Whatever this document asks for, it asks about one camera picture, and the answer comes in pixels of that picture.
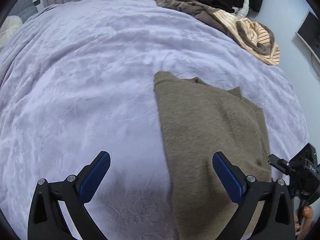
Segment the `person's right hand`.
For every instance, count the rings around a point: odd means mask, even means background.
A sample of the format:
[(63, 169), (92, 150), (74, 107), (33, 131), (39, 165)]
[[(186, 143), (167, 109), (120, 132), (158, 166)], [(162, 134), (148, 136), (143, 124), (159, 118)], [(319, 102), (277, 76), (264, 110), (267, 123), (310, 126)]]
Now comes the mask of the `person's right hand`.
[(298, 222), (297, 215), (294, 215), (294, 221), (295, 221), (295, 231), (296, 231), (296, 237), (297, 240), (303, 240), (309, 233), (312, 219), (313, 219), (313, 209), (311, 206), (305, 206), (302, 210), (302, 222), (303, 224), (300, 225)]

